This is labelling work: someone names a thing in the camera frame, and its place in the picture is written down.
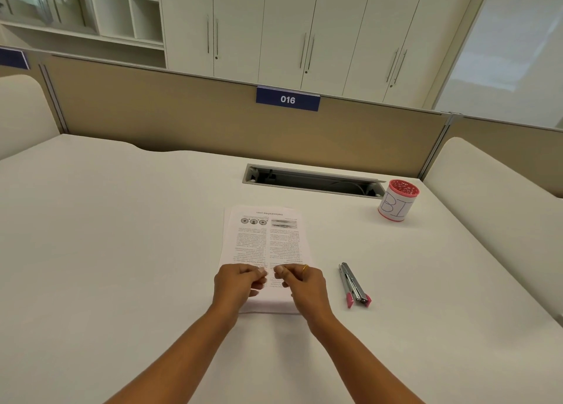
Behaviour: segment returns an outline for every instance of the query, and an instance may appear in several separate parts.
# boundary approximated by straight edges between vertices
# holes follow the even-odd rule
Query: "glass door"
[[[91,0],[0,0],[0,18],[97,34]]]

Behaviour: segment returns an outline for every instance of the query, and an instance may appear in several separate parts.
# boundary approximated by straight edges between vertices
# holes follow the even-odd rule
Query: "cylindrical container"
[[[408,181],[391,180],[377,211],[386,219],[402,222],[419,193],[418,187]]]

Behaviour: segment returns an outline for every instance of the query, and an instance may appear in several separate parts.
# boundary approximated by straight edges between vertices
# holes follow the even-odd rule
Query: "beige partition panel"
[[[461,137],[548,192],[563,197],[563,132],[462,117],[449,127],[434,159],[452,137]]]
[[[416,177],[446,116],[323,97],[318,112],[256,103],[256,87],[53,56],[70,133]]]
[[[43,88],[43,93],[45,94],[45,98],[49,103],[49,107],[51,108],[51,112],[53,113],[53,117],[55,119],[57,127],[59,128],[59,131],[62,132],[62,127],[59,122],[59,117],[57,116],[55,107],[53,106],[53,101],[51,96],[49,95],[49,91],[47,89],[45,79],[43,79],[43,75],[41,74],[41,70],[39,69],[41,54],[38,54],[33,51],[26,51],[25,56],[28,59],[29,70],[18,69],[17,67],[0,66],[0,78],[6,76],[13,76],[13,75],[26,75],[26,76],[31,76],[33,79],[39,82],[39,85],[41,85],[41,88]]]

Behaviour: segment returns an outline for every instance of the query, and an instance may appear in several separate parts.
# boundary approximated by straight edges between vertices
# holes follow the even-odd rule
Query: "hand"
[[[222,265],[215,275],[215,291],[213,303],[215,308],[231,315],[238,316],[239,309],[249,297],[256,296],[258,290],[264,288],[268,272],[264,268],[245,264]]]
[[[279,265],[274,268],[274,272],[278,280],[284,280],[282,286],[291,289],[297,310],[311,328],[317,321],[333,318],[334,315],[328,303],[327,282],[322,271],[308,266],[303,272],[304,266]]]

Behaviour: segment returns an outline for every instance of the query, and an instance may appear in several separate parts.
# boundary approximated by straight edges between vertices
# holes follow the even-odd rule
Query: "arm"
[[[194,394],[215,352],[234,327],[240,307],[256,296],[266,271],[223,265],[215,275],[213,303],[178,340],[106,404],[185,404]]]
[[[336,319],[319,269],[308,267],[303,274],[303,265],[294,264],[276,266],[274,272],[284,280],[284,287],[291,288],[295,305],[327,350],[356,404],[423,404]]]

